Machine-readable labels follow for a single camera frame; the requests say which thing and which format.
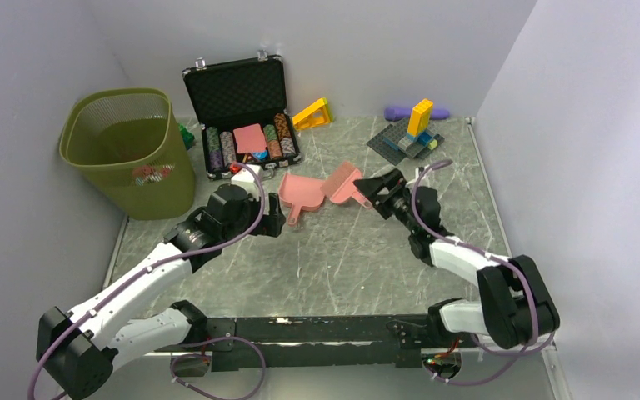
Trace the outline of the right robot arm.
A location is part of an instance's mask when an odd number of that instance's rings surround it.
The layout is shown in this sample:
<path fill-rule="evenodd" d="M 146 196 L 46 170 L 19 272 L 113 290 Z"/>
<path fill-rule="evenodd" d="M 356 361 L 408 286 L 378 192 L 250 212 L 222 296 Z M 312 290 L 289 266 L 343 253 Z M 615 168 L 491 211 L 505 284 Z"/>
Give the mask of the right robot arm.
<path fill-rule="evenodd" d="M 511 349 L 559 329 L 559 312 L 536 262 L 527 255 L 494 255 L 451 234 L 435 189 L 409 187 L 397 169 L 353 185 L 383 218 L 395 217 L 409 231 L 415 258 L 478 289 L 476 302 L 455 297 L 428 309 L 426 333 L 433 344 L 443 347 L 461 334 L 475 334 Z"/>

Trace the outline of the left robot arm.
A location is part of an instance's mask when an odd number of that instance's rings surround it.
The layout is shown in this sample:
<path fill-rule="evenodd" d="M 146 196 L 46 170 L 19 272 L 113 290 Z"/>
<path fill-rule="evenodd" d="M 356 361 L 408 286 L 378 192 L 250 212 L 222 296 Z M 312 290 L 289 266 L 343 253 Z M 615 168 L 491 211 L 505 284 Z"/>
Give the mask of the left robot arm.
<path fill-rule="evenodd" d="M 175 225 L 161 242 L 116 282 L 68 311 L 47 310 L 38 323 L 37 369 L 28 397 L 46 371 L 71 399 L 94 394 L 119 368 L 171 346 L 203 356 L 203 348 L 236 341 L 234 324 L 209 319 L 189 301 L 176 301 L 148 319 L 135 317 L 160 293 L 192 276 L 247 235 L 278 237 L 286 218 L 277 193 L 253 194 L 223 184 L 207 204 Z"/>

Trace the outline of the pink plastic dustpan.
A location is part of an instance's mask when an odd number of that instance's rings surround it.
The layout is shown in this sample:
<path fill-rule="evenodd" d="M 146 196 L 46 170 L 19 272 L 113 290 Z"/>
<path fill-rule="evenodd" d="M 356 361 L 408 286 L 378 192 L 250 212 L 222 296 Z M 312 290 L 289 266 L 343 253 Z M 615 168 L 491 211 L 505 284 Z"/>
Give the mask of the pink plastic dustpan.
<path fill-rule="evenodd" d="M 296 226 L 302 212 L 317 211 L 324 202 L 322 179 L 304 177 L 286 172 L 282 178 L 278 195 L 282 205 L 290 209 L 287 224 Z"/>

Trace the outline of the pink hand brush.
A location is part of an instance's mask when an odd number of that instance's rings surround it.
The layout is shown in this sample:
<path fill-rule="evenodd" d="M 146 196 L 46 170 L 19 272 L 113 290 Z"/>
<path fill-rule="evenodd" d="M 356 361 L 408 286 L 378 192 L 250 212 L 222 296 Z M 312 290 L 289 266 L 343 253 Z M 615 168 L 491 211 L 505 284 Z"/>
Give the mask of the pink hand brush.
<path fill-rule="evenodd" d="M 344 204 L 352 199 L 365 208 L 371 208 L 372 203 L 358 191 L 354 184 L 355 180 L 362 178 L 363 174 L 358 167 L 349 161 L 344 161 L 322 183 L 320 189 L 331 203 Z"/>

